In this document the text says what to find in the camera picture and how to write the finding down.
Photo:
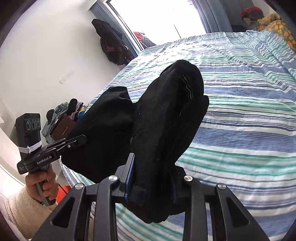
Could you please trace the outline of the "left forearm cream sleeve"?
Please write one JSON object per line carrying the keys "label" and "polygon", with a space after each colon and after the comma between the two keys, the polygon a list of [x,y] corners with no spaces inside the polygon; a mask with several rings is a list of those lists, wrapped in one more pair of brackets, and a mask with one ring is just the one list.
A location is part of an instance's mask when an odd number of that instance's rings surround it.
{"label": "left forearm cream sleeve", "polygon": [[30,197],[26,186],[13,196],[1,195],[1,214],[19,240],[33,238],[56,207],[56,203],[45,206]]}

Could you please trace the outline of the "left hand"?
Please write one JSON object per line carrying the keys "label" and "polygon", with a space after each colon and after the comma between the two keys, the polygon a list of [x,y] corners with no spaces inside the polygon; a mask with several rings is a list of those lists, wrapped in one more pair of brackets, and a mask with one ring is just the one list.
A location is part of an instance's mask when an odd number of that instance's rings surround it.
{"label": "left hand", "polygon": [[[37,184],[43,183],[43,192],[39,193]],[[33,172],[25,177],[26,189],[30,197],[37,201],[43,201],[45,197],[53,200],[58,194],[58,183],[56,182],[56,174],[51,167],[46,172]]]}

